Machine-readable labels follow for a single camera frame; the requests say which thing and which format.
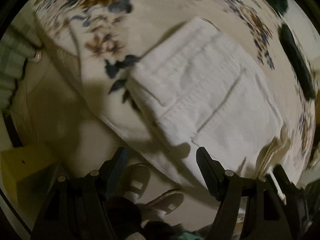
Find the white pants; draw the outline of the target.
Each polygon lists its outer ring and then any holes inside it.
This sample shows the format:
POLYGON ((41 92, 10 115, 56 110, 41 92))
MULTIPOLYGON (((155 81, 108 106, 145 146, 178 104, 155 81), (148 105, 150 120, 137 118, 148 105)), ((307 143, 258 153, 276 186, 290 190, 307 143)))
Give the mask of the white pants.
POLYGON ((289 153, 292 136, 272 86, 245 50, 193 18, 131 70, 130 94, 169 152, 197 180, 204 147, 245 178, 266 174, 289 153))

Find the yellow box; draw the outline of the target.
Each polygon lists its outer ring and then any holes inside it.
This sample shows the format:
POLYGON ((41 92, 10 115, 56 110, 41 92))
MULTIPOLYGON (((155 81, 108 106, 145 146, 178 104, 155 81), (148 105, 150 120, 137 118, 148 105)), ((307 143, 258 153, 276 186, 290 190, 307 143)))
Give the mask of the yellow box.
POLYGON ((47 192, 57 163, 57 157, 45 144, 2 151, 2 181, 9 199, 20 204, 30 194, 47 192))

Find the black cloth on bed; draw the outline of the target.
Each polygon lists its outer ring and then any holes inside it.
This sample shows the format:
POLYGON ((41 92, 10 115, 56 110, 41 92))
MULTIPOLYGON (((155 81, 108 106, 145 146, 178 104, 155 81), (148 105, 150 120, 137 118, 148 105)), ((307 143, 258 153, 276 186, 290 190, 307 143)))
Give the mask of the black cloth on bed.
POLYGON ((316 92, 313 88, 310 72, 306 66, 295 39, 288 25, 283 23, 278 30, 280 44, 291 63, 296 74, 297 80, 302 88, 304 97, 307 101, 316 98, 316 92))

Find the floral cream bed blanket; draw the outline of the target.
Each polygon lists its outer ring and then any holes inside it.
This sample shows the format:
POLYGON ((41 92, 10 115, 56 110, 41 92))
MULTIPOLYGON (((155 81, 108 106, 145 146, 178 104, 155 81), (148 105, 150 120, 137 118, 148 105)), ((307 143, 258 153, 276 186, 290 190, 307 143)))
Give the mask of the floral cream bed blanket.
POLYGON ((293 0, 278 15, 265 0, 32 0, 45 45, 57 50, 90 111, 155 169, 183 187, 203 184, 150 128, 127 83, 131 70, 193 18, 211 23, 252 57, 272 86, 292 146, 281 164, 297 183, 315 130, 315 102, 307 101, 280 41, 287 24, 306 63, 319 35, 293 0))

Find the green striped curtain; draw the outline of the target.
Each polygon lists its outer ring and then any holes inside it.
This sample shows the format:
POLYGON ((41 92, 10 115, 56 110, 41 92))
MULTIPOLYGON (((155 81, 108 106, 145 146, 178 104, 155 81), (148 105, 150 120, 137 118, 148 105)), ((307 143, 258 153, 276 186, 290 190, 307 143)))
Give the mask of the green striped curtain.
POLYGON ((17 14, 1 37, 1 110, 12 102, 28 61, 40 61, 41 47, 35 28, 17 14))

